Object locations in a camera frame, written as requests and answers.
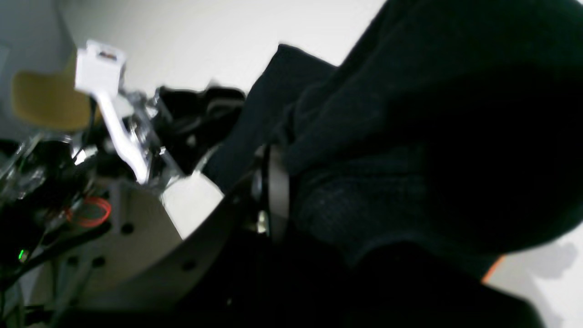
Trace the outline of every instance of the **white floor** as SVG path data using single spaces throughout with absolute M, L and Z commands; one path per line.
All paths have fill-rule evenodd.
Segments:
M 249 90 L 280 42 L 338 65 L 383 2 L 63 0 L 62 8 L 77 44 L 91 38 L 125 50 L 127 86 L 151 94 L 162 84 L 203 89 L 211 80 Z M 171 216 L 181 219 L 180 211 Z M 491 284 L 530 299 L 549 328 L 583 327 L 582 254 L 579 228 L 508 256 Z

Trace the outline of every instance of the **black cable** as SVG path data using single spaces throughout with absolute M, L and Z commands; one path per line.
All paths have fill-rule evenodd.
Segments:
M 105 235 L 111 229 L 111 223 L 104 222 L 102 225 L 89 230 L 79 236 L 71 237 L 64 242 L 60 242 L 55 246 L 47 249 L 42 254 L 36 256 L 35 258 L 28 261 L 20 270 L 15 273 L 13 276 L 9 277 L 8 279 L 3 279 L 0 281 L 0 291 L 6 290 L 8 287 L 12 286 L 22 275 L 29 272 L 30 270 L 36 268 L 37 266 L 54 259 L 65 252 L 85 244 L 91 240 L 97 239 L 103 235 Z
M 24 317 L 24 326 L 28 327 L 35 323 L 49 323 L 54 311 L 47 311 L 44 309 L 36 309 L 26 313 Z
M 93 99 L 93 97 L 89 97 L 89 110 L 91 111 L 91 113 L 89 114 L 89 126 L 87 127 L 87 131 L 85 131 L 85 135 L 83 136 L 81 147 L 79 147 L 79 150 L 77 151 L 75 156 L 73 156 L 73 163 L 75 163 L 75 161 L 77 160 L 77 156 L 79 156 L 83 148 L 85 148 L 89 143 L 91 130 L 93 129 L 93 125 L 95 124 L 95 112 L 97 111 L 97 102 L 95 101 L 95 99 Z

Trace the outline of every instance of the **white plastic part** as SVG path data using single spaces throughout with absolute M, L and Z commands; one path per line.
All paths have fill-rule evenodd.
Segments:
M 111 142 L 117 155 L 134 171 L 136 181 L 145 184 L 148 179 L 147 160 L 143 156 L 141 146 L 135 144 L 129 137 L 124 123 L 117 117 L 110 95 L 106 91 L 93 92 L 92 96 L 99 104 L 103 121 L 110 133 Z
M 199 172 L 176 181 L 160 196 L 166 213 L 183 240 L 198 229 L 222 199 L 220 189 Z M 192 200 L 196 200 L 196 206 L 192 205 Z
M 75 89 L 95 98 L 117 155 L 134 171 L 136 181 L 145 184 L 149 168 L 144 150 L 132 141 L 112 102 L 121 86 L 125 60 L 122 51 L 88 41 L 87 49 L 79 49 L 77 54 Z
M 121 87 L 126 56 L 114 47 L 87 41 L 87 49 L 78 49 L 75 89 L 91 94 L 104 91 L 115 97 Z

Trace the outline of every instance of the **red wire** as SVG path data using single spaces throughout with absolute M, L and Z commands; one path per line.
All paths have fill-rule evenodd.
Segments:
M 500 263 L 502 263 L 503 261 L 504 261 L 504 256 L 500 256 L 500 258 L 490 267 L 490 269 L 488 270 L 486 275 L 482 278 L 482 284 L 485 284 L 490 280 L 490 278 L 494 274 L 494 271 L 496 271 L 496 269 L 498 268 Z
M 111 204 L 103 198 L 89 197 L 85 199 L 84 204 L 96 205 L 104 211 L 104 214 L 98 218 L 78 218 L 73 220 L 73 214 L 70 210 L 67 210 L 67 221 L 84 228 L 94 228 L 106 222 L 111 214 Z

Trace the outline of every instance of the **white wall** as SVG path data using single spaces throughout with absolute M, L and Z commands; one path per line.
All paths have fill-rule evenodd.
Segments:
M 203 89 L 211 79 L 249 90 L 280 42 L 338 65 L 383 2 L 70 0 L 63 10 L 76 43 L 125 50 L 127 85 L 151 94 L 161 84 Z M 583 327 L 582 253 L 579 228 L 509 256 L 491 283 L 530 299 L 549 328 Z
M 12 77 L 21 70 L 60 71 L 74 46 L 57 15 L 55 0 L 0 0 L 0 45 L 8 53 L 0 68 L 0 138 L 21 138 L 26 125 L 12 115 Z

